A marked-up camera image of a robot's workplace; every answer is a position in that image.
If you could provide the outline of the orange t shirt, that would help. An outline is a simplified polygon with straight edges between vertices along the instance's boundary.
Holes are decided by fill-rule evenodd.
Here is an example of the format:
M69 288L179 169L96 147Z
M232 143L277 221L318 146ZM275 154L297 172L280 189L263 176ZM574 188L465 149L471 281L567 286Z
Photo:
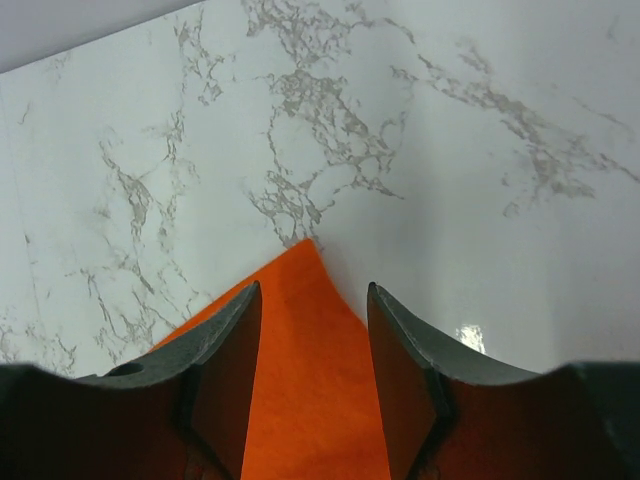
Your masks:
M203 323L253 282L261 286L263 319L243 478L388 478L367 330L312 240L287 249L163 341Z

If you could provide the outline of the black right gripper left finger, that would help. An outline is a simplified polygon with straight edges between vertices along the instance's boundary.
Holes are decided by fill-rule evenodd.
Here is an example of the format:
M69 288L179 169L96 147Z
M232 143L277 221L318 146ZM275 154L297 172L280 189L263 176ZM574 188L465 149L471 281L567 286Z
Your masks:
M242 473L262 295L103 376L1 369L5 479L237 479Z

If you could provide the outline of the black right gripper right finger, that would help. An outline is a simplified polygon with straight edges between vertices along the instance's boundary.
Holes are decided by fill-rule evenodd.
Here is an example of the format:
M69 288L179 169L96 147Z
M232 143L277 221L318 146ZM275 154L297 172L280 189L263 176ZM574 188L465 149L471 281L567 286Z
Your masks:
M481 354L371 284L367 320L394 479L635 479L639 366L533 373Z

